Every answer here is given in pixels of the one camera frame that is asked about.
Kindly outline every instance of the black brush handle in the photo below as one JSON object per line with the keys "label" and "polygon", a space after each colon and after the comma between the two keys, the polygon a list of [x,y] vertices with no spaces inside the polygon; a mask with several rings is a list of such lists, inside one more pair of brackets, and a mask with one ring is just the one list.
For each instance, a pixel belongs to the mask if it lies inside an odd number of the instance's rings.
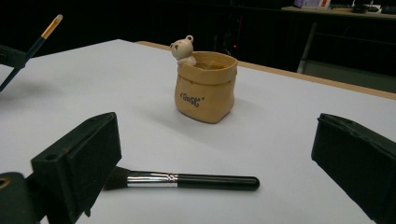
{"label": "black brush handle", "polygon": [[183,189],[256,190],[260,180],[255,176],[178,174],[177,187]]}

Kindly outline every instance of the bear figurine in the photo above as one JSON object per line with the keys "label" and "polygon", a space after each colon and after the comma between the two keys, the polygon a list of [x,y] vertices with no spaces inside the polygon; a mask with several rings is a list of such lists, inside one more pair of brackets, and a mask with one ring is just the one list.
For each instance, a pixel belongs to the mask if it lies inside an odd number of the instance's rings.
{"label": "bear figurine", "polygon": [[187,63],[191,66],[196,64],[193,53],[192,35],[187,35],[185,39],[179,39],[171,44],[172,55],[177,59],[177,64]]}

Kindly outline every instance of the bear ear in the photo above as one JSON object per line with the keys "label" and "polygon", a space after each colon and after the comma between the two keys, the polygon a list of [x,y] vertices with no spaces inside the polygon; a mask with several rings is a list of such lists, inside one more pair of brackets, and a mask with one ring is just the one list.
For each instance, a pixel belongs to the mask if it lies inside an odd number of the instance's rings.
{"label": "bear ear", "polygon": [[187,35],[186,39],[190,40],[191,43],[194,41],[194,37],[192,37],[192,35]]}

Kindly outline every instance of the silver brush ferrule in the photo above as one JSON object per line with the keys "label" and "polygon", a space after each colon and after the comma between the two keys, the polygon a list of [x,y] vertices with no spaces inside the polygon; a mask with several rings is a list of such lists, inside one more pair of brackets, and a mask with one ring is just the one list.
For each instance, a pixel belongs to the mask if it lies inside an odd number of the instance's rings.
{"label": "silver brush ferrule", "polygon": [[128,187],[177,187],[177,174],[131,171]]}

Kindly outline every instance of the brush bristles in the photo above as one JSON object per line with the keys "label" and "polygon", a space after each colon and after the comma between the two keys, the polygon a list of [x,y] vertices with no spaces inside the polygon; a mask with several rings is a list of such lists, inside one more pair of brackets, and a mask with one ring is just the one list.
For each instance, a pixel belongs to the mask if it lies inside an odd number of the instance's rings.
{"label": "brush bristles", "polygon": [[103,189],[125,189],[128,188],[127,180],[130,170],[116,166],[107,179]]}

